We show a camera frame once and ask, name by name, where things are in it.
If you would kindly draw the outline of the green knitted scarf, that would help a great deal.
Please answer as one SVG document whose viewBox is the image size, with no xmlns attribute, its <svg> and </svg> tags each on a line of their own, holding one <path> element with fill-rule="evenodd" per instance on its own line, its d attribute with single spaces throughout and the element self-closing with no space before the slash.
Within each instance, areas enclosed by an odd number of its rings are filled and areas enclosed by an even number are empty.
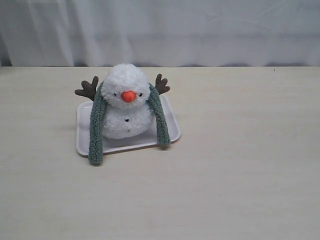
<svg viewBox="0 0 320 240">
<path fill-rule="evenodd" d="M 108 104 L 102 96 L 101 83 L 94 96 L 90 113 L 88 161 L 93 166 L 100 166 L 104 160 L 103 154 L 103 119 L 106 116 Z M 156 143 L 162 147 L 171 144 L 169 129 L 162 107 L 158 90 L 152 84 L 148 85 L 150 95 L 146 100 L 148 107 L 153 110 L 156 121 Z"/>
</svg>

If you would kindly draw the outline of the white plush snowman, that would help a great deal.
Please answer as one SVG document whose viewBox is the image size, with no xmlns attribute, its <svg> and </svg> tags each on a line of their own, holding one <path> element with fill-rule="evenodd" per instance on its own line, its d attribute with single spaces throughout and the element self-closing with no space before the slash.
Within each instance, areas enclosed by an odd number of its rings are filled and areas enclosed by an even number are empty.
<svg viewBox="0 0 320 240">
<path fill-rule="evenodd" d="M 97 76 L 91 82 L 83 80 L 81 88 L 74 93 L 93 102 L 100 84 L 103 84 L 102 97 L 107 101 L 106 116 L 102 121 L 103 137 L 115 140 L 135 137 L 156 123 L 154 112 L 147 105 L 151 83 L 140 68 L 131 63 L 115 65 L 102 82 Z M 168 80 L 160 73 L 152 85 L 159 95 L 170 90 Z"/>
</svg>

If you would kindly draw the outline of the white curtain backdrop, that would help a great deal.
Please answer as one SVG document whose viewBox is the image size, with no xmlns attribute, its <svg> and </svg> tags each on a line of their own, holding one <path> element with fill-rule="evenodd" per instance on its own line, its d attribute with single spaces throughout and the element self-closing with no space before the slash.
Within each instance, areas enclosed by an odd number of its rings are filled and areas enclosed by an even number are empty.
<svg viewBox="0 0 320 240">
<path fill-rule="evenodd" d="M 319 66 L 317 0 L 3 0 L 0 64 Z"/>
</svg>

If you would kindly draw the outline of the white rectangular plastic tray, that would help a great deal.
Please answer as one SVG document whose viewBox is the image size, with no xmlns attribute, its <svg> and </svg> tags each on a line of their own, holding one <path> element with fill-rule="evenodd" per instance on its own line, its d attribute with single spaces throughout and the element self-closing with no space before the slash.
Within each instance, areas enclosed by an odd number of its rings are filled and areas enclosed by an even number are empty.
<svg viewBox="0 0 320 240">
<path fill-rule="evenodd" d="M 172 109 L 168 95 L 163 94 L 160 96 L 164 116 L 166 118 L 168 132 L 171 143 L 175 143 L 181 137 L 181 129 Z M 89 154 L 89 143 L 90 143 L 90 114 L 93 103 L 86 101 L 81 103 L 77 107 L 76 111 L 76 141 L 75 148 L 77 152 L 87 157 Z M 124 139 L 110 139 L 103 138 L 103 153 L 114 154 L 125 151 L 134 151 L 141 148 L 152 148 L 157 147 L 157 128 L 156 122 L 147 129 L 146 132 Z"/>
</svg>

